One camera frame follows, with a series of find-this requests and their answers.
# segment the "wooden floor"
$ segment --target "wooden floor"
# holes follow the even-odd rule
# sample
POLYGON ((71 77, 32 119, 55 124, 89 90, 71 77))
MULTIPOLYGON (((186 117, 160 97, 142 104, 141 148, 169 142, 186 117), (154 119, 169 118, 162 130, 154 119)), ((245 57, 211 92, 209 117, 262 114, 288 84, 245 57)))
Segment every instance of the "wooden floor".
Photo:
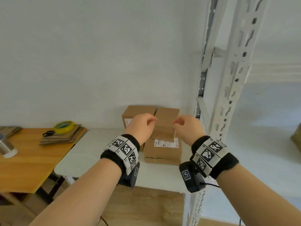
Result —
MULTIPOLYGON (((52 186, 51 180, 43 184, 46 191, 50 191, 52 186)), ((63 183, 55 197, 67 187, 68 185, 63 183)), ((179 193, 118 185, 102 216, 109 226, 180 226, 182 225, 183 204, 183 195, 179 193)), ((47 206, 36 195, 33 195, 26 205, 37 214, 47 206)), ((31 219, 15 206, 0 206, 0 223, 2 222, 12 226, 28 226, 31 219)), ((105 223, 101 220, 98 226, 105 226, 105 223)), ((202 219, 199 226, 233 225, 202 219)))

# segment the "person's left arm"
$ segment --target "person's left arm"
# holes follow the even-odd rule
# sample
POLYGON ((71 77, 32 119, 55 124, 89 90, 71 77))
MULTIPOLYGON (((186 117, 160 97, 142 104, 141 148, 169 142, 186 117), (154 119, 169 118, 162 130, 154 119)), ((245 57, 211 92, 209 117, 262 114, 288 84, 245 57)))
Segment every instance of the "person's left arm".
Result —
MULTIPOLYGON (((155 121, 151 114, 132 119, 125 134, 140 145, 150 137, 155 121)), ((114 191, 122 170, 114 161, 102 158, 56 198, 30 226, 95 226, 114 191)))

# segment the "white shipping label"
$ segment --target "white shipping label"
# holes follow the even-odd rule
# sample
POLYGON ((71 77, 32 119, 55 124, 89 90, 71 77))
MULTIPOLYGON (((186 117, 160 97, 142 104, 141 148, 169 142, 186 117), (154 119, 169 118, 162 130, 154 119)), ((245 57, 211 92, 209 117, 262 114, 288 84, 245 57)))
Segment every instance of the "white shipping label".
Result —
POLYGON ((124 122, 126 123, 126 127, 129 125, 132 119, 124 119, 124 122))
POLYGON ((175 138, 174 142, 167 142, 163 140, 155 140, 155 147, 172 147, 179 148, 178 138, 175 138))

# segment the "stack of flattened cardboard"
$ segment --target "stack of flattened cardboard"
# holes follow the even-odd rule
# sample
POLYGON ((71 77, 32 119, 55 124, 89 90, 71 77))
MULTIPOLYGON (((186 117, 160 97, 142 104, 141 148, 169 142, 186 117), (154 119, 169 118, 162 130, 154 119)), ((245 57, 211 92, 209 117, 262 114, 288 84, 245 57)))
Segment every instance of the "stack of flattened cardboard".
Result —
POLYGON ((0 126, 0 133, 4 137, 8 138, 21 129, 22 128, 19 126, 0 126))
POLYGON ((65 134, 54 134, 48 137, 42 137, 40 145, 43 144, 55 144, 55 143, 73 143, 77 137, 86 129, 80 124, 75 124, 74 128, 65 134))
POLYGON ((297 127, 297 130, 295 133, 292 135, 291 139, 294 141, 296 144, 297 148, 301 152, 301 124, 297 127))
POLYGON ((179 165, 182 157, 182 141, 175 136, 173 121, 179 116, 180 110, 174 108, 158 108, 156 106, 130 105, 122 115, 124 128, 138 114, 150 113, 158 118, 151 138, 146 141, 144 148, 145 162, 179 165))

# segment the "person's right arm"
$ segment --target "person's right arm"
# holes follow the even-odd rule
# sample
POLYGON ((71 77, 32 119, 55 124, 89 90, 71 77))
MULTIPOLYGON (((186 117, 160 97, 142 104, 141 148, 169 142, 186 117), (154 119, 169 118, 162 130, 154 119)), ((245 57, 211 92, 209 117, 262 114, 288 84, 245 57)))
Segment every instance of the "person's right arm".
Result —
MULTIPOLYGON (((190 146, 206 135, 193 116, 182 115, 174 124, 176 133, 190 146)), ((240 164, 222 171, 216 181, 245 225, 301 225, 301 212, 240 164)))

